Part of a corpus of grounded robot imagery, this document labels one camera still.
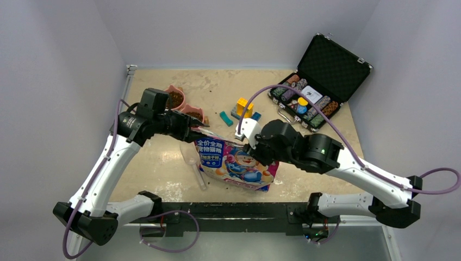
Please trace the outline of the clear plastic scoop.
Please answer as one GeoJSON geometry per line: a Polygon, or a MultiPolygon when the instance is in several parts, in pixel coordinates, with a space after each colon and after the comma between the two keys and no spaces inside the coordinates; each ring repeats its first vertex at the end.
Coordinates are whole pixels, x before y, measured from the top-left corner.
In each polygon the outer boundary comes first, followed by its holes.
{"type": "Polygon", "coordinates": [[[201,190],[207,190],[207,184],[205,183],[201,172],[198,167],[199,156],[195,149],[193,143],[181,142],[179,145],[180,152],[182,154],[183,160],[187,165],[189,165],[196,176],[198,185],[201,190]]]}

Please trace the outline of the colourful pet food bag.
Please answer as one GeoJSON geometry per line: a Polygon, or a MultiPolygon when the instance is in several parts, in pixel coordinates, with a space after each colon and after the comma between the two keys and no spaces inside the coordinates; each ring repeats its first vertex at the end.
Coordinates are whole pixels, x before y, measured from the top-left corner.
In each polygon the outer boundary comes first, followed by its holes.
{"type": "Polygon", "coordinates": [[[253,191],[268,191],[275,181],[279,162],[263,165],[241,146],[219,138],[194,141],[199,170],[210,178],[253,191]]]}

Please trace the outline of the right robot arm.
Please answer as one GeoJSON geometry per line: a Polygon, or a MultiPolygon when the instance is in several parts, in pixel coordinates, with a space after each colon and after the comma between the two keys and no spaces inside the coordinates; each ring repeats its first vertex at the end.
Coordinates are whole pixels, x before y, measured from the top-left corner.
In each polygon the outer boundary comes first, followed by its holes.
{"type": "Polygon", "coordinates": [[[243,120],[236,136],[248,140],[244,150],[261,164],[292,164],[308,173],[325,174],[363,190],[359,194],[331,195],[312,193],[305,210],[299,214],[308,224],[340,215],[369,216],[393,228],[407,228],[420,219],[421,205],[413,200],[416,193],[405,188],[422,187],[417,176],[399,177],[378,169],[378,178],[370,165],[359,165],[350,149],[324,134],[302,135],[290,124],[272,120],[264,127],[253,119],[243,120]]]}

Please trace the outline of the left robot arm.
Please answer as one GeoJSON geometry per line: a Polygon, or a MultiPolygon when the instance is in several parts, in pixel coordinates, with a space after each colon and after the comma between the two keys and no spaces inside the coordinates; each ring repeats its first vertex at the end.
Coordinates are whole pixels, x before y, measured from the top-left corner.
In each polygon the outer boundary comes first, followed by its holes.
{"type": "Polygon", "coordinates": [[[63,248],[68,247],[70,234],[102,246],[118,226],[137,219],[156,222],[161,218],[161,198],[151,192],[142,191],[115,204],[109,204],[109,199],[128,164],[156,134],[188,143],[204,137],[195,130],[203,122],[171,109],[171,104],[167,92],[147,88],[140,102],[116,112],[107,143],[88,177],[67,202],[58,202],[53,209],[65,226],[63,248]]]}

